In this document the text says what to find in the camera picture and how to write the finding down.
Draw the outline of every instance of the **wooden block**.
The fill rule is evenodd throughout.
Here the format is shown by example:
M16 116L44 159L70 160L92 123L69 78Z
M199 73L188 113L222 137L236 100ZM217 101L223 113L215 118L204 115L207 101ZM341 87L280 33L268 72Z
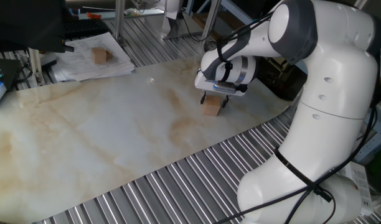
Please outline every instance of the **wooden block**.
M221 108L221 100L217 96L206 96L203 104L203 114L217 116Z
M103 47L91 48L91 57L93 63L105 63L106 62L106 50Z
M106 51L106 60L110 60L113 58L113 54L110 52L110 50Z

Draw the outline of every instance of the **computer monitor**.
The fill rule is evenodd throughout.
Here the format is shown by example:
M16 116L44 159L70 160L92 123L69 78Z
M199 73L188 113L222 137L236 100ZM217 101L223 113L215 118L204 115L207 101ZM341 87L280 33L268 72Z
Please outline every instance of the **computer monitor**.
M65 52L63 0L0 0L0 52Z

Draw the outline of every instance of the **metal pole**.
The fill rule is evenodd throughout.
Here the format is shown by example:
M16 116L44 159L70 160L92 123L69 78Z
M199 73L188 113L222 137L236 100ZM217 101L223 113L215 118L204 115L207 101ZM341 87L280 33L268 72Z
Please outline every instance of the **metal pole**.
M207 16L207 20L205 22L203 34L202 34L202 42L199 46L199 53L204 52L204 44L208 35L211 34L214 29L215 20L217 20L218 9L221 6L221 0L211 0L211 8L209 11L209 15Z
M368 2L369 0L357 0L354 6L360 10L363 10L363 8L367 5Z
M122 42L123 36L123 24L124 24L124 11L125 11L125 0L116 0L116 30L115 30L115 39L120 45Z

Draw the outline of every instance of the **stack of papers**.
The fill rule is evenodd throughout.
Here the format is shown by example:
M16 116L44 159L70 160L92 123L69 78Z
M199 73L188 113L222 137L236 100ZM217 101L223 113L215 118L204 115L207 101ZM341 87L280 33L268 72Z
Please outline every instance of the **stack of papers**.
M101 34L87 39L67 42L74 47L74 52L57 53L57 64L52 71L57 81L82 81L89 78L106 78L127 75L134 70L131 59L117 44L110 33ZM113 53L113 58L103 64L94 64L91 58L91 48L103 47Z

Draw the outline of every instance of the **table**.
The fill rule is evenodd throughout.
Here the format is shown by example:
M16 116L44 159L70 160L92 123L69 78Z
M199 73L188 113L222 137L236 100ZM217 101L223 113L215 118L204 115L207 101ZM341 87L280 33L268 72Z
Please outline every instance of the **table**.
M28 223L55 215L268 121L289 105L255 80L217 117L202 115L202 92L194 88L199 59L8 93L0 102L0 220Z

